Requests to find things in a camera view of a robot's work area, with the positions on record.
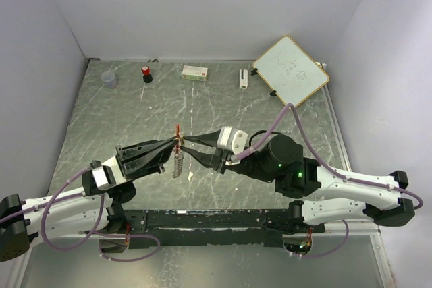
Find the saw keychain with red handle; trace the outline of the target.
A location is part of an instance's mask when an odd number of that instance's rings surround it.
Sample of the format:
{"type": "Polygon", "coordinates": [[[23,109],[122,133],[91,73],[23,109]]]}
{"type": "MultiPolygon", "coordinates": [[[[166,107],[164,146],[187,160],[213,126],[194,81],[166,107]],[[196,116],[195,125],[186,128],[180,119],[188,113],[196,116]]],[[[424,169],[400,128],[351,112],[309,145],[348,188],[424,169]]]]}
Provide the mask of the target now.
{"type": "Polygon", "coordinates": [[[179,124],[177,124],[175,127],[175,136],[176,136],[177,143],[173,149],[173,156],[174,156],[173,172],[172,172],[173,179],[178,178],[182,174],[183,161],[184,161],[184,152],[181,149],[181,147],[184,146],[184,142],[178,140],[178,138],[182,136],[180,133],[179,124]]]}

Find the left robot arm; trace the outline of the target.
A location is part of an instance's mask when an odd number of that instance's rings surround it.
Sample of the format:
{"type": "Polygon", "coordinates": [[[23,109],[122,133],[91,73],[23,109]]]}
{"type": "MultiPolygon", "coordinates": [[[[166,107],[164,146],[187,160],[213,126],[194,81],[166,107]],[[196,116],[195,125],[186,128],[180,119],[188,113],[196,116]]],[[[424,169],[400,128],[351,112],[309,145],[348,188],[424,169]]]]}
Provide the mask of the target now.
{"type": "Polygon", "coordinates": [[[119,233],[126,225],[123,204],[136,195],[134,180],[162,173],[176,137],[118,147],[114,157],[90,166],[67,180],[53,195],[1,200],[1,261],[13,260],[52,239],[85,232],[119,233]]]}

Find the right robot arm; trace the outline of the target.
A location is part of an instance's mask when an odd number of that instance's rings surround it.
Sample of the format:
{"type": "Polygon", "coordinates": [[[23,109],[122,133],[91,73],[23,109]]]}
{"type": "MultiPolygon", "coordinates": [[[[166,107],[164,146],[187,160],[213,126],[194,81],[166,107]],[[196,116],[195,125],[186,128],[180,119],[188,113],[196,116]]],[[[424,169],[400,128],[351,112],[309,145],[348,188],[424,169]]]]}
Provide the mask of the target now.
{"type": "Polygon", "coordinates": [[[339,220],[366,220],[384,227],[401,227],[415,215],[414,202],[403,198],[408,185],[404,172],[370,176],[326,167],[304,156],[302,145],[274,132],[251,155],[235,162],[235,154],[251,148],[246,133],[224,127],[183,140],[215,149],[205,154],[183,146],[182,151],[202,166],[219,173],[230,170],[251,179],[273,183],[275,191],[290,198],[284,226],[293,232],[339,220]]]}

